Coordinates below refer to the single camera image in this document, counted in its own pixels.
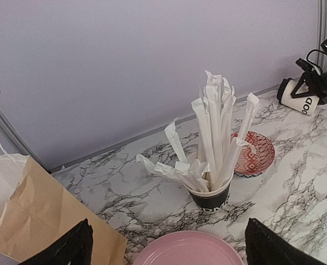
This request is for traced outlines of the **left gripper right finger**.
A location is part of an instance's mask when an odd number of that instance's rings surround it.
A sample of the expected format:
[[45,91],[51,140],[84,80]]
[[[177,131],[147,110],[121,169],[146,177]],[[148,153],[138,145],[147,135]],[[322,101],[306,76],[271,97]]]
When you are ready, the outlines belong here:
[[245,244],[248,264],[322,264],[321,261],[290,245],[256,218],[248,220]]

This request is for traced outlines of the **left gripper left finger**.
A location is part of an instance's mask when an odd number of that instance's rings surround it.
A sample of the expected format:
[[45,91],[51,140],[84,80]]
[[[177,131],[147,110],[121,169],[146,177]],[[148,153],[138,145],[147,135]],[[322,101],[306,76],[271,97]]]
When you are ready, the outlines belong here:
[[22,262],[23,265],[90,265],[93,228],[88,220],[80,221],[49,247]]

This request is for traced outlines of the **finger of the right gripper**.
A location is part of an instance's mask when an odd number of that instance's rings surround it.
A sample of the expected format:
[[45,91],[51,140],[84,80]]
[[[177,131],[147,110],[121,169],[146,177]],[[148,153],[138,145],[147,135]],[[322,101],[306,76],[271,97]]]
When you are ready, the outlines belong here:
[[312,90],[307,86],[305,77],[300,77],[297,82],[290,78],[290,83],[293,86],[290,93],[291,98],[305,98],[312,96]]

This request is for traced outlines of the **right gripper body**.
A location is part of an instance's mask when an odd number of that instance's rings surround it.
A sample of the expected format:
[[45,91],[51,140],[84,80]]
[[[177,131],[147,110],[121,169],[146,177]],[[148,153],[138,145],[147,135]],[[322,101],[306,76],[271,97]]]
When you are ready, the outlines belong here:
[[327,104],[327,71],[318,75],[312,71],[306,81],[307,86],[318,98],[318,105]]

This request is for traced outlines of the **white paper coffee cup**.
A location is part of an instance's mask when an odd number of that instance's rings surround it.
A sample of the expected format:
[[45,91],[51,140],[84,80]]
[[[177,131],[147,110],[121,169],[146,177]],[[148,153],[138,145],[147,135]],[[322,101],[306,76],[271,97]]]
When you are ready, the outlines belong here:
[[318,96],[301,96],[300,98],[292,98],[291,92],[295,88],[297,82],[293,79],[286,79],[286,86],[281,96],[280,103],[297,110],[305,115],[312,116],[319,103]]

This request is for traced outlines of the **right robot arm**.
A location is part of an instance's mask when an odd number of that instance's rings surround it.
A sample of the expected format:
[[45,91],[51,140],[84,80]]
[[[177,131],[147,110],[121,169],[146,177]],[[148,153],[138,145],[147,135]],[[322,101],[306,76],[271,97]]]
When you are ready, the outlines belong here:
[[[311,52],[316,51],[327,56],[327,39],[322,42],[321,48]],[[291,92],[291,97],[296,99],[317,96],[320,105],[327,104],[327,71],[323,72],[322,68],[312,63],[308,57],[305,60],[298,59],[296,64],[304,72]]]

